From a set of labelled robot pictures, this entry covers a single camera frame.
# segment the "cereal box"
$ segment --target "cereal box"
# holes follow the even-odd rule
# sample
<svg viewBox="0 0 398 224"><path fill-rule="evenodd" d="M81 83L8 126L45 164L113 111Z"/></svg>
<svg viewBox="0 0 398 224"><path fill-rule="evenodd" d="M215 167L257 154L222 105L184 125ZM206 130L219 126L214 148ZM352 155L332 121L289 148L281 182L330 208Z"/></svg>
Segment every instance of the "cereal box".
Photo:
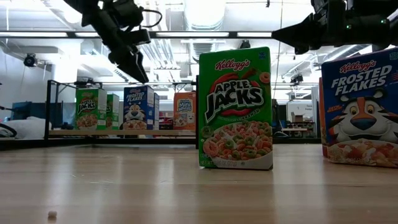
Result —
<svg viewBox="0 0 398 224"><path fill-rule="evenodd" d="M196 93L174 94L174 129L195 130Z"/></svg>
<svg viewBox="0 0 398 224"><path fill-rule="evenodd" d="M106 91L99 88L76 90L76 129L104 130L106 127Z"/></svg>
<svg viewBox="0 0 398 224"><path fill-rule="evenodd" d="M155 116L154 116L154 130L159 130L159 95L155 93Z"/></svg>
<svg viewBox="0 0 398 224"><path fill-rule="evenodd" d="M106 100L106 129L119 129L119 96L108 94Z"/></svg>
<svg viewBox="0 0 398 224"><path fill-rule="evenodd" d="M398 49L322 65L328 158L398 166Z"/></svg>
<svg viewBox="0 0 398 224"><path fill-rule="evenodd" d="M328 157L328 143L326 141L325 127L325 103L323 101L322 78L319 78L319 123L321 131L322 154L324 157Z"/></svg>
<svg viewBox="0 0 398 224"><path fill-rule="evenodd" d="M152 130L154 90L149 86L125 87L123 130Z"/></svg>
<svg viewBox="0 0 398 224"><path fill-rule="evenodd" d="M199 165L272 169L268 47L200 55Z"/></svg>

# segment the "wooden table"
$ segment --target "wooden table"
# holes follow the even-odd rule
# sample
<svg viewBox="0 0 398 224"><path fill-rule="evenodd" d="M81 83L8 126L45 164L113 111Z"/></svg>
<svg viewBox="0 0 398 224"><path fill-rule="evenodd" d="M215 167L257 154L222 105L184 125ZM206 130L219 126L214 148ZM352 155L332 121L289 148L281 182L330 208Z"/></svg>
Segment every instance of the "wooden table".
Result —
<svg viewBox="0 0 398 224"><path fill-rule="evenodd" d="M0 152L0 223L397 223L398 170L275 146L273 171L201 169L176 146Z"/></svg>

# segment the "green cereal box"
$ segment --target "green cereal box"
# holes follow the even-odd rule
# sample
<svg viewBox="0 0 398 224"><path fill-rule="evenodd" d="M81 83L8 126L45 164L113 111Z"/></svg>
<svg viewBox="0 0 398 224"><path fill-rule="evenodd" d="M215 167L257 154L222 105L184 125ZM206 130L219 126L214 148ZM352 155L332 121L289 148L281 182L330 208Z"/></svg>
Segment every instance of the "green cereal box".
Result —
<svg viewBox="0 0 398 224"><path fill-rule="evenodd" d="M76 129L104 130L106 125L106 91L99 88L76 90Z"/></svg>
<svg viewBox="0 0 398 224"><path fill-rule="evenodd" d="M115 94L107 95L106 129L119 130L119 96Z"/></svg>
<svg viewBox="0 0 398 224"><path fill-rule="evenodd" d="M272 169L268 47L201 54L199 165Z"/></svg>

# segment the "tony the tiger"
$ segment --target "tony the tiger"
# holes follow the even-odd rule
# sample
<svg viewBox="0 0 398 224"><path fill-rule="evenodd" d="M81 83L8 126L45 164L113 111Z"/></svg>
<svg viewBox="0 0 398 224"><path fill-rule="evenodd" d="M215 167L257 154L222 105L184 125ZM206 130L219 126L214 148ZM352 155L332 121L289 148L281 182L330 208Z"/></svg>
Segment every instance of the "tony the tiger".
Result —
<svg viewBox="0 0 398 224"><path fill-rule="evenodd" d="M329 122L329 134L334 143L356 139L398 142L398 115L388 112L379 103L383 90L373 96L349 98L342 95L345 104L342 113Z"/></svg>

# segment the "blue cereal box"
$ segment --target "blue cereal box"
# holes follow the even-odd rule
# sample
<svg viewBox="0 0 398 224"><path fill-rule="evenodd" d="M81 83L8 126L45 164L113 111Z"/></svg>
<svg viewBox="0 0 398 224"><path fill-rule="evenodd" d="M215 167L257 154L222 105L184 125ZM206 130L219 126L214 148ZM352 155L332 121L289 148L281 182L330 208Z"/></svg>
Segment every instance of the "blue cereal box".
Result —
<svg viewBox="0 0 398 224"><path fill-rule="evenodd" d="M398 48L322 65L328 159L398 167Z"/></svg>
<svg viewBox="0 0 398 224"><path fill-rule="evenodd" d="M155 93L155 116L154 116L154 130L159 130L159 95Z"/></svg>
<svg viewBox="0 0 398 224"><path fill-rule="evenodd" d="M149 86L125 87L123 130L152 130L154 90Z"/></svg>

